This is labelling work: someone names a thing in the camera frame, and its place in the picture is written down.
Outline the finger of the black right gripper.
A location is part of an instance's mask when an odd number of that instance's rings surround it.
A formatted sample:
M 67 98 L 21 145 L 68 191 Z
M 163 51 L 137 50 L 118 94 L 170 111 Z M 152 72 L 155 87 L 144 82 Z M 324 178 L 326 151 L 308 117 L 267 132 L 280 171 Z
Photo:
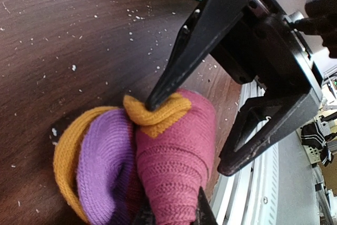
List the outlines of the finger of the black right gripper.
M 272 145 L 293 133 L 318 112 L 321 91 L 309 89 L 247 99 L 220 153 L 217 170 L 232 176 Z

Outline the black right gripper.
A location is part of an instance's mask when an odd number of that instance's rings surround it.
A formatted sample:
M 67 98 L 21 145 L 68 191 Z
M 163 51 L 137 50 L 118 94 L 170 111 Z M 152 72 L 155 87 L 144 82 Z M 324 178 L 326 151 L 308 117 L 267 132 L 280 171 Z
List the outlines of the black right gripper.
M 170 59 L 145 102 L 156 110 L 211 54 L 239 84 L 264 95 L 244 109 L 318 109 L 322 76 L 294 22 L 275 0 L 202 0 L 178 32 Z

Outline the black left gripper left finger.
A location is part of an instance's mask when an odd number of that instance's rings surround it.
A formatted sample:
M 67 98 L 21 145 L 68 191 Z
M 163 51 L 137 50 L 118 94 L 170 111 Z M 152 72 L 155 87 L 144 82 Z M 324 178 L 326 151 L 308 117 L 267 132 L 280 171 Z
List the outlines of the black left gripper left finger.
M 149 203 L 145 203 L 140 208 L 132 225 L 155 225 L 155 216 Z

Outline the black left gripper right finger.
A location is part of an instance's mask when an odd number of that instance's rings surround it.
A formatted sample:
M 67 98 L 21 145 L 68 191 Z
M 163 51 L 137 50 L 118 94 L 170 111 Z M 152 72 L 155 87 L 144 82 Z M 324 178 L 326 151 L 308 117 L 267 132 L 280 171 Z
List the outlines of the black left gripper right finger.
M 196 219 L 194 225 L 217 225 L 216 218 L 212 212 L 202 187 L 199 189 Z

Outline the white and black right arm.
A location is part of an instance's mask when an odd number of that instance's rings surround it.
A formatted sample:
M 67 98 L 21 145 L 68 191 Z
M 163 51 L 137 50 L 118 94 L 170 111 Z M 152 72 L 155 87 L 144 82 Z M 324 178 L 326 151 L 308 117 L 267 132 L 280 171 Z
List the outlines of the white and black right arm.
M 317 114 L 323 48 L 336 57 L 336 0 L 201 0 L 145 106 L 156 110 L 208 55 L 236 83 L 256 81 L 264 95 L 240 108 L 220 154 L 231 176 Z

